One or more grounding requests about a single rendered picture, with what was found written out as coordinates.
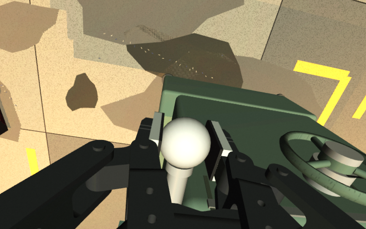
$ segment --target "green machine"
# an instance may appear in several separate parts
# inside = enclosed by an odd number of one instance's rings
[[[254,165],[263,169],[272,163],[285,166],[366,228],[366,154],[318,124],[315,115],[284,96],[167,74],[164,76],[159,112],[165,114],[165,126],[180,117],[194,118],[204,125],[207,120],[219,122],[237,149],[249,156]],[[330,161],[323,154],[314,159],[322,148],[327,147],[326,141],[340,143],[358,152],[354,155],[361,161],[355,166],[358,168]],[[161,165],[166,162],[162,154],[160,161]],[[321,173],[325,167],[347,174],[347,178],[354,177],[352,185],[327,179]],[[182,205],[199,211],[212,210],[209,199],[215,198],[216,182],[207,177],[205,162],[194,167]],[[286,197],[280,205],[302,226],[305,225],[307,219],[304,214]]]

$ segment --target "white sphere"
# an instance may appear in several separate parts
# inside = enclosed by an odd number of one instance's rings
[[[194,118],[174,119],[163,129],[160,150],[167,162],[175,167],[189,169],[201,164],[210,148],[208,130]]]

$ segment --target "green valve wheel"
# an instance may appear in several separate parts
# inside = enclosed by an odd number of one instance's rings
[[[314,153],[309,162],[304,161],[289,145],[296,139],[313,142],[320,153]],[[284,134],[279,144],[285,157],[312,186],[366,206],[366,193],[350,187],[356,177],[366,179],[366,171],[358,168],[366,165],[366,154],[326,137],[299,131]]]

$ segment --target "ball knob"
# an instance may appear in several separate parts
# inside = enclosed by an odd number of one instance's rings
[[[161,152],[169,164],[193,168],[205,160],[211,148],[206,127],[189,117],[176,118],[163,129]]]

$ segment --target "white shaft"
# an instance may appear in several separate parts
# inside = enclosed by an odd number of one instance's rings
[[[181,204],[186,190],[187,179],[193,174],[193,168],[179,169],[167,162],[166,171],[172,203]]]

